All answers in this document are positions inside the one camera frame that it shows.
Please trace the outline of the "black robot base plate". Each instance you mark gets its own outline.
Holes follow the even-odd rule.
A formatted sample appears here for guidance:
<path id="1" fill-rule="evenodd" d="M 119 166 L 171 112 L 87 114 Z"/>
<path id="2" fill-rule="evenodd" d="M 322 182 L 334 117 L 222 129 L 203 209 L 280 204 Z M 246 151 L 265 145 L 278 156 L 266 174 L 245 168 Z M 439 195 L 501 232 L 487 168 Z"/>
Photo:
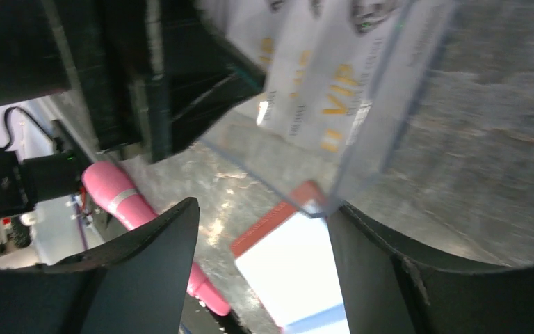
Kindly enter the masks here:
<path id="1" fill-rule="evenodd" d="M 149 223 L 85 252 L 97 265 L 82 333 L 177 333 L 200 208 L 185 198 Z"/>

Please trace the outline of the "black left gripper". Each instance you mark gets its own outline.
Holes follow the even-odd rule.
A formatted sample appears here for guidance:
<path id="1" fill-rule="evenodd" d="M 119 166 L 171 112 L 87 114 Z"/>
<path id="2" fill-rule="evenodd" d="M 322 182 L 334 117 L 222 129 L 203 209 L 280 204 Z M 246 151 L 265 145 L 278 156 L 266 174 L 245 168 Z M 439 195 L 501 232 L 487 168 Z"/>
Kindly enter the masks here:
<path id="1" fill-rule="evenodd" d="M 71 91 L 101 151 L 156 131 L 155 1 L 0 1 L 0 106 Z"/>

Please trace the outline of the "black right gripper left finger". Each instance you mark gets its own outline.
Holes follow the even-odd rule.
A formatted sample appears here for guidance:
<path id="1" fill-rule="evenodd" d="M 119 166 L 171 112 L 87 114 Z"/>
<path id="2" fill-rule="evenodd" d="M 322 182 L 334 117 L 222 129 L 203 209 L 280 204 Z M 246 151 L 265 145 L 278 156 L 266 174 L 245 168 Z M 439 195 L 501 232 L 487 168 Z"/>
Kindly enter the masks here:
<path id="1" fill-rule="evenodd" d="M 56 264 L 0 269 L 0 333 L 177 333 L 199 218 L 186 198 Z"/>

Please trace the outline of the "clear plastic card box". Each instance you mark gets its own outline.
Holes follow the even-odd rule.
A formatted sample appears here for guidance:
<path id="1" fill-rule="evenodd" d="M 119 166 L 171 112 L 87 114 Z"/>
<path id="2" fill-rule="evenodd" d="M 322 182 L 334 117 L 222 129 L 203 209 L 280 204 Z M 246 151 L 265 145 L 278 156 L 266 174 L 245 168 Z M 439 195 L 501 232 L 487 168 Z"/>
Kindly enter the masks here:
<path id="1" fill-rule="evenodd" d="M 374 183 L 457 1 L 221 1 L 226 38 L 266 80 L 202 142 L 310 216 Z"/>

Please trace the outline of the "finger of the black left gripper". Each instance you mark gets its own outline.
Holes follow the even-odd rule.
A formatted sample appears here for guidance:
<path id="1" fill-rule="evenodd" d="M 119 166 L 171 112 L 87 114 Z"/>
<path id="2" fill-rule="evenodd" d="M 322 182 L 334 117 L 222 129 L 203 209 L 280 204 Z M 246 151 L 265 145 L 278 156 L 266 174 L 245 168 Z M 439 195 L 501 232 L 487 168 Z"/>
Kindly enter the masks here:
<path id="1" fill-rule="evenodd" d="M 266 73 L 193 1 L 163 1 L 168 110 L 156 124 L 156 153 L 184 151 L 231 108 L 258 95 Z"/>

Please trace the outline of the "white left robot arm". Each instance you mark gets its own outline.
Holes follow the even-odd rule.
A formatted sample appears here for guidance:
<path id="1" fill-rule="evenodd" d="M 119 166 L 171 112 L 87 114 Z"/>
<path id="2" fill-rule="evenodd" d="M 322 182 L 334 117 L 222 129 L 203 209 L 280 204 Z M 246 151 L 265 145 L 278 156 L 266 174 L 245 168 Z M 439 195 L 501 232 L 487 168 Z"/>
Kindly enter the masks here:
<path id="1" fill-rule="evenodd" d="M 76 134 L 61 126 L 53 155 L 20 161 L 0 146 L 0 218 L 76 193 L 89 152 L 137 143 L 152 163 L 179 154 L 265 78 L 193 1 L 0 1 L 6 133 L 21 101 L 79 104 Z"/>

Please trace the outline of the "red leather card holder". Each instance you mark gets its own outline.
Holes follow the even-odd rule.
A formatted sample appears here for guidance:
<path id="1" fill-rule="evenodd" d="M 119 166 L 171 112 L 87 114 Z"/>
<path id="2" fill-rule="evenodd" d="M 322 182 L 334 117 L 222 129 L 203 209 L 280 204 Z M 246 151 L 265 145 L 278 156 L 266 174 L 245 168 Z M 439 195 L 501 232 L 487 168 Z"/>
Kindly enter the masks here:
<path id="1" fill-rule="evenodd" d="M 230 246 L 235 264 L 281 333 L 349 333 L 324 196 L 312 181 L 274 206 Z"/>

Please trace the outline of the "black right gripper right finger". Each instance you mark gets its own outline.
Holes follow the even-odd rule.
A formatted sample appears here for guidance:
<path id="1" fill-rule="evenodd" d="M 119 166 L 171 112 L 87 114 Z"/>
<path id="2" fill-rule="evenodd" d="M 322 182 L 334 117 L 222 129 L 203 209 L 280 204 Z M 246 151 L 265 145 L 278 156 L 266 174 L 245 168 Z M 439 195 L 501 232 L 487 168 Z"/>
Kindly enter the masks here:
<path id="1" fill-rule="evenodd" d="M 351 333 L 534 333 L 534 265 L 452 255 L 348 204 L 327 225 Z"/>

